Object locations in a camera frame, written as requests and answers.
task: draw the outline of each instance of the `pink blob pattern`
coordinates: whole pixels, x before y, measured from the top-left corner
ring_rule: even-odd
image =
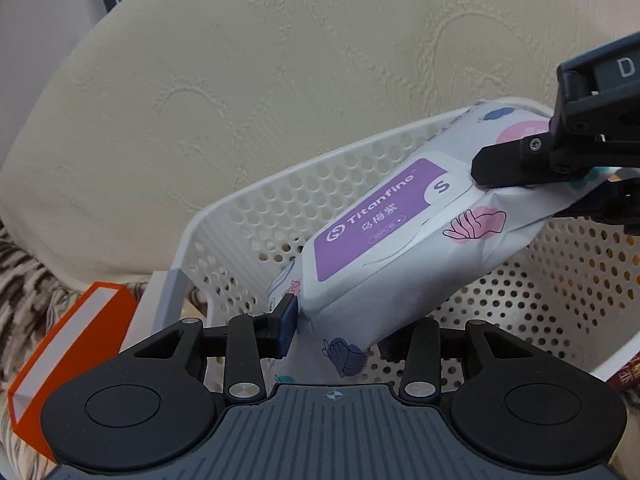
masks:
[[[467,209],[450,222],[450,229],[442,234],[457,244],[466,244],[471,240],[485,240],[502,232],[507,221],[507,213],[499,209],[484,206],[473,211]]]
[[[548,121],[521,121],[505,128],[495,140],[495,143],[501,144],[503,142],[510,142],[511,140],[520,140],[524,137],[544,134],[548,131]]]
[[[300,280],[293,280],[289,288],[285,291],[285,294],[293,294],[294,296],[300,294]]]

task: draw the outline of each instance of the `screw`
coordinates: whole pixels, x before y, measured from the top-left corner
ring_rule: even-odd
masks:
[[[251,399],[260,393],[260,386],[254,383],[236,383],[229,388],[229,395],[236,399]]]
[[[580,121],[579,123],[575,123],[572,129],[574,132],[586,132],[589,129],[589,123]]]
[[[567,175],[571,173],[571,168],[565,166],[564,164],[558,164],[557,166],[554,166],[554,171],[561,175]]]
[[[529,149],[532,152],[537,152],[540,148],[542,148],[542,141],[539,138],[534,137],[529,141]]]
[[[404,387],[404,392],[412,397],[429,397],[436,392],[436,387],[424,381],[414,381]]]

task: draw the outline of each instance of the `perforated basket wall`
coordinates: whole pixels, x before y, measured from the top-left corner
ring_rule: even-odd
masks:
[[[549,116],[535,102],[507,105]],[[276,174],[201,211],[186,229],[173,267],[207,300],[207,323],[225,324],[266,309],[266,290],[283,264],[331,218],[353,204],[456,110],[371,137]],[[431,315],[448,328],[481,318],[574,365],[608,378],[638,352],[640,244],[585,219],[550,221],[530,246],[460,289]],[[271,383],[268,363],[263,363]],[[223,360],[210,360],[206,383],[222,389]],[[373,348],[361,380],[398,383],[402,363]],[[443,362],[444,389],[462,381],[460,364]]]

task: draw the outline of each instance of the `orange box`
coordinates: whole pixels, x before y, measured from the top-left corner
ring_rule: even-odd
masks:
[[[55,462],[40,428],[44,401],[120,351],[136,307],[124,285],[95,282],[40,342],[9,387],[15,434],[50,460]]]

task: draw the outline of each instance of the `purple label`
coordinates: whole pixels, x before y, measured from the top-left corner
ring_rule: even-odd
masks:
[[[424,192],[445,173],[420,158],[325,229],[314,241],[318,281],[324,282],[427,209],[430,204]],[[446,190],[449,184],[443,181],[435,186]]]

